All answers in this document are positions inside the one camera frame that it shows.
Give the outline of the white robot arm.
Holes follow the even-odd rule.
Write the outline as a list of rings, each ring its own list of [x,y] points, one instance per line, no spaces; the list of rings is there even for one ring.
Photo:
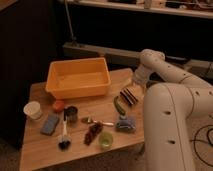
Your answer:
[[[133,80],[143,86],[152,73],[163,81],[143,98],[147,171],[195,171],[186,119],[213,114],[213,85],[165,61],[165,54],[144,49]]]

